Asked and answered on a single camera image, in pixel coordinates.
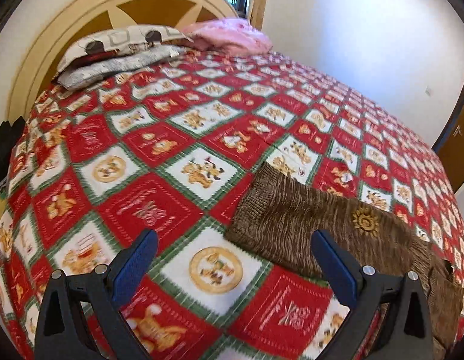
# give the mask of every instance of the red checkered blanket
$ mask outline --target red checkered blanket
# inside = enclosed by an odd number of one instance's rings
[[[34,104],[0,222],[0,311],[21,354],[33,356],[53,269],[109,263],[149,227],[158,255],[122,312],[153,358],[315,359],[348,309],[326,283],[222,236],[264,161],[393,212],[452,262],[464,287],[464,222],[439,159],[416,134],[279,54],[189,52],[80,92],[51,86]]]

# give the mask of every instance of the door frame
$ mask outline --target door frame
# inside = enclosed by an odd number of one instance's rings
[[[445,144],[447,139],[449,139],[452,131],[456,127],[457,120],[462,112],[462,108],[464,107],[464,86],[462,87],[461,94],[459,95],[459,99],[455,104],[452,113],[450,114],[449,120],[447,121],[444,129],[440,133],[439,137],[435,141],[434,145],[432,146],[432,150],[435,153],[439,152],[439,149]]]

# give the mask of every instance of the wooden door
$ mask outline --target wooden door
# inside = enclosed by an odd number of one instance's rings
[[[454,192],[464,183],[464,100],[461,101],[459,98],[458,105],[462,102],[462,109],[458,110],[459,115],[454,118],[455,120],[449,119],[450,125],[444,129],[448,129],[450,134],[437,152]]]

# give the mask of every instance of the silver bolt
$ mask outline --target silver bolt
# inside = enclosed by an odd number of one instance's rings
[[[375,268],[373,266],[370,266],[370,265],[365,265],[363,268],[362,268],[362,271],[369,275],[369,276],[372,276],[375,274]]]
[[[105,264],[100,264],[95,267],[95,273],[98,275],[104,274],[107,271],[107,266]]]
[[[407,274],[407,276],[409,276],[410,280],[417,280],[419,278],[418,274],[415,273],[414,271],[409,271],[409,273]]]
[[[62,271],[60,269],[52,272],[52,279],[58,279],[60,276],[62,276]]]

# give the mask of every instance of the arched headboard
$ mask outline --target arched headboard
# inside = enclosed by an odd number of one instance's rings
[[[237,17],[226,0],[75,0],[46,26],[25,56],[8,100],[8,118],[28,115],[67,48],[85,35],[133,24],[180,30],[222,17]]]

